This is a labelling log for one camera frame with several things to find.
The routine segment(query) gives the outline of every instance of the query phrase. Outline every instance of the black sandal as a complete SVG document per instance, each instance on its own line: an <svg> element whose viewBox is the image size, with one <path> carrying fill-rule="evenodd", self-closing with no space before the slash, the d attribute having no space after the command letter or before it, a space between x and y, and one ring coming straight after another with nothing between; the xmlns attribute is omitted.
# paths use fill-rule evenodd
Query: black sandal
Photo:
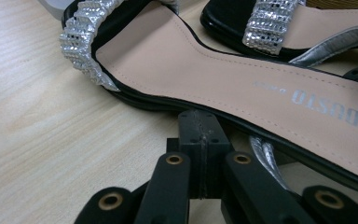
<svg viewBox="0 0 358 224"><path fill-rule="evenodd" d="M113 12L111 1L81 2L78 12L71 5L62 52L131 105L210 111L358 190L358 82L210 49L165 4L126 1Z"/></svg>

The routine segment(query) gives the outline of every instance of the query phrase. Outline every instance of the silver strap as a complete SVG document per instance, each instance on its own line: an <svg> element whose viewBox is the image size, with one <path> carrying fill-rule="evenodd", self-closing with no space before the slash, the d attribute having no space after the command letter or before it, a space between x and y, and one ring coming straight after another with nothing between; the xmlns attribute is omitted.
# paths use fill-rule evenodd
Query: silver strap
<svg viewBox="0 0 358 224"><path fill-rule="evenodd" d="M311 67L355 47L358 47L358 26L330 36L289 63Z"/></svg>
<svg viewBox="0 0 358 224"><path fill-rule="evenodd" d="M242 43L278 55L298 0L257 0Z"/></svg>
<svg viewBox="0 0 358 224"><path fill-rule="evenodd" d="M78 3L78 11L66 22L60 35L62 54L75 69L83 72L92 82L110 91L119 91L115 83L105 74L101 66L91 57L91 44L101 23L123 0L86 0ZM160 0L177 12L176 0Z"/></svg>

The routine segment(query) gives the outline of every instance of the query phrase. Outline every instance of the wood grain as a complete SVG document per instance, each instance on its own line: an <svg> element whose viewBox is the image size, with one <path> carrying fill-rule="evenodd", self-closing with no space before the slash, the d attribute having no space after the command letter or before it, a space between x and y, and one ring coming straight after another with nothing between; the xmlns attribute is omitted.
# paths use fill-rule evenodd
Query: wood grain
<svg viewBox="0 0 358 224"><path fill-rule="evenodd" d="M206 2L183 1L181 15L206 44L233 52L201 28ZM98 190L148 180L166 138L177 137L176 114L125 105L72 68L61 31L37 1L0 0L0 223L72 223ZM341 59L323 69L355 65ZM248 150L244 133L227 127L227 135ZM358 202L357 192L301 164L282 173L297 191L325 184ZM225 223L219 202L191 204L190 223Z"/></svg>

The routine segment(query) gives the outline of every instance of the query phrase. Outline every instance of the black plastic bracket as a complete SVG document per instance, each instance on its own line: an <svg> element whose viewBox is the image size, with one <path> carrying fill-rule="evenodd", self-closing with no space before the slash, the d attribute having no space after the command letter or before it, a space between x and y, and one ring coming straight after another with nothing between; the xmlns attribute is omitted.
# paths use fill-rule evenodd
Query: black plastic bracket
<svg viewBox="0 0 358 224"><path fill-rule="evenodd" d="M179 138L167 140L150 181L134 192L99 191L76 224L186 224L190 199L221 199L228 224L358 223L353 200L322 186L299 200L255 156L235 151L214 115L190 110L179 115Z"/></svg>

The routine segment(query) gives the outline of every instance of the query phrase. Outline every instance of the silver embellishment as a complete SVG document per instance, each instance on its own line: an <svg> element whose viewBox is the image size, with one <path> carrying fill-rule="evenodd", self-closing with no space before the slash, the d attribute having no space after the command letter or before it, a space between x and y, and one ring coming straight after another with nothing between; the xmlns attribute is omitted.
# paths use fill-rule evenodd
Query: silver embellishment
<svg viewBox="0 0 358 224"><path fill-rule="evenodd" d="M298 0L257 0L242 43L278 55Z"/></svg>
<svg viewBox="0 0 358 224"><path fill-rule="evenodd" d="M260 161L260 163L266 168L266 170L275 178L275 180L286 190L292 191L284 182L281 172L274 158L274 146L263 139L255 136L250 136L250 143L252 150Z"/></svg>
<svg viewBox="0 0 358 224"><path fill-rule="evenodd" d="M60 35L62 54L75 69L83 72L92 82L110 91L120 91L101 66L91 57L91 44L98 28L123 0L86 0L78 3L74 17L66 22ZM160 0L177 12L176 0Z"/></svg>

